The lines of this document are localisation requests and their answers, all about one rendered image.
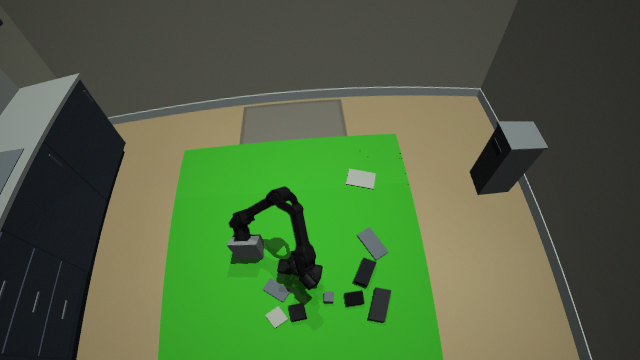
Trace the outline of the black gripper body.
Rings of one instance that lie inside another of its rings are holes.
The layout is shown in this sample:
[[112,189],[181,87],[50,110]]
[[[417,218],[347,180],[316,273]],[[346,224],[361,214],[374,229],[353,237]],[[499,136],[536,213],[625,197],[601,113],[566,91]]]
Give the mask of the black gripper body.
[[[322,265],[316,265],[315,264],[315,268],[311,269],[311,270],[313,271],[313,273],[317,277],[319,277],[321,279],[322,270],[323,270]],[[278,271],[278,273],[283,273],[283,274],[287,274],[287,273],[291,272],[292,275],[296,275],[290,270],[288,263],[284,259],[280,259],[277,271]],[[296,275],[296,276],[300,276],[300,275]]]

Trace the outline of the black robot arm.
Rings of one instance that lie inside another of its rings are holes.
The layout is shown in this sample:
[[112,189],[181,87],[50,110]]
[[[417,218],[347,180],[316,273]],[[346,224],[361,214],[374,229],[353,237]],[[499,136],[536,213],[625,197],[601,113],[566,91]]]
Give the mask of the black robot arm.
[[[292,206],[286,201],[289,201]],[[275,205],[290,216],[296,240],[296,249],[291,251],[291,256],[286,259],[286,262],[294,274],[300,275],[301,283],[311,290],[320,281],[320,278],[311,270],[315,268],[316,253],[308,240],[303,206],[286,186],[272,190],[262,201],[233,214],[229,225],[233,229],[234,242],[247,241],[250,238],[248,224],[255,220],[254,216]]]

